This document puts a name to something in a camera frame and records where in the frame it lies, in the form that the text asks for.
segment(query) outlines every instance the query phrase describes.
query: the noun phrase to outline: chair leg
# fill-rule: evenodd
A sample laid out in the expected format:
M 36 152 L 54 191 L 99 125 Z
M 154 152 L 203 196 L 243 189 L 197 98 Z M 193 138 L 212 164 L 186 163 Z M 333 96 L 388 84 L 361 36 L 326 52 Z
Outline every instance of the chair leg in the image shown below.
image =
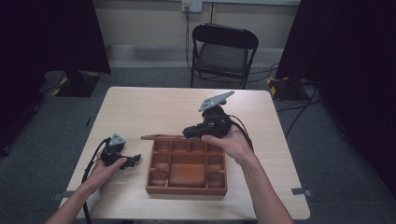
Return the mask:
M 191 81 L 190 81 L 190 88 L 192 88 L 192 83 L 194 81 L 194 67 L 191 68 Z
M 246 85 L 247 85 L 248 78 L 247 78 L 247 77 L 245 77 L 245 78 L 244 78 L 242 81 L 243 81 L 242 90 L 244 90 L 244 89 L 245 89 L 245 87 L 246 87 Z

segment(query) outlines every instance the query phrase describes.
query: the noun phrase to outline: black folding chair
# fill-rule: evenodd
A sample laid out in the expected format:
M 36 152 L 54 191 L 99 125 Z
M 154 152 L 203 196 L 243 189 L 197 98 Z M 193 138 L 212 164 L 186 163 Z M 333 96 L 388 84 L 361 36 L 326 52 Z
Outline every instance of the black folding chair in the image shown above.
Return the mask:
M 233 28 L 214 23 L 198 25 L 192 31 L 193 53 L 191 83 L 194 72 L 208 73 L 241 80 L 246 87 L 253 57 L 259 46 L 259 39 L 245 29 Z M 198 50 L 197 43 L 203 43 Z

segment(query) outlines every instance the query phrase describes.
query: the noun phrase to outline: wooden tabletop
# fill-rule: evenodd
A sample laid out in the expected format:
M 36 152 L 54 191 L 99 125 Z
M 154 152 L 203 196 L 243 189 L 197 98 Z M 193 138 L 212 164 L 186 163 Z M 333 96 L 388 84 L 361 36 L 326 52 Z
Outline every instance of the wooden tabletop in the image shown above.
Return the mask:
M 228 191 L 221 196 L 147 194 L 145 190 L 152 141 L 147 134 L 181 135 L 184 128 L 202 122 L 203 100 L 229 90 L 113 87 L 108 90 L 67 190 L 75 190 L 99 143 L 119 134 L 127 142 L 122 155 L 142 154 L 133 168 L 118 170 L 88 200 L 92 218 L 167 220 L 255 219 L 252 201 L 240 166 L 226 156 Z M 222 108 L 240 118 L 253 142 L 255 154 L 276 193 L 293 219 L 307 219 L 310 211 L 288 145 L 267 91 L 236 90 Z

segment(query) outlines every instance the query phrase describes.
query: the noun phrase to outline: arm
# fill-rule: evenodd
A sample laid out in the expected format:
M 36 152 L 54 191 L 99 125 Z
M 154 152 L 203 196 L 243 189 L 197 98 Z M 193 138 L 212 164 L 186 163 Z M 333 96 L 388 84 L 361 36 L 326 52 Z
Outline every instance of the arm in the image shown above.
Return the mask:
M 81 184 L 58 211 L 47 220 L 46 224 L 73 223 L 82 205 L 84 205 L 90 195 L 105 184 L 126 160 L 126 158 L 121 158 L 107 167 L 102 161 L 97 161 L 88 179 Z
M 259 159 L 238 128 L 233 126 L 230 132 L 221 139 L 211 135 L 204 135 L 201 139 L 222 147 L 241 166 L 259 223 L 293 223 L 285 205 L 276 195 Z

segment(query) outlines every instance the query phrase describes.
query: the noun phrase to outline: person's left hand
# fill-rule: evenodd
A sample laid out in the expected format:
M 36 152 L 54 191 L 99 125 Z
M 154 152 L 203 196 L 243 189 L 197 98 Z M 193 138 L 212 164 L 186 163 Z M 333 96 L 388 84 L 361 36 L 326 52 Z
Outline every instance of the person's left hand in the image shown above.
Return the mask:
M 115 161 L 113 164 L 109 166 L 105 166 L 105 163 L 100 159 L 102 151 L 100 151 L 97 155 L 98 161 L 96 162 L 95 166 L 93 167 L 90 175 L 88 176 L 87 180 L 84 184 L 89 185 L 89 189 L 91 194 L 95 193 L 99 187 L 107 182 L 107 180 L 113 176 L 114 172 L 122 166 L 127 159 L 120 158 Z

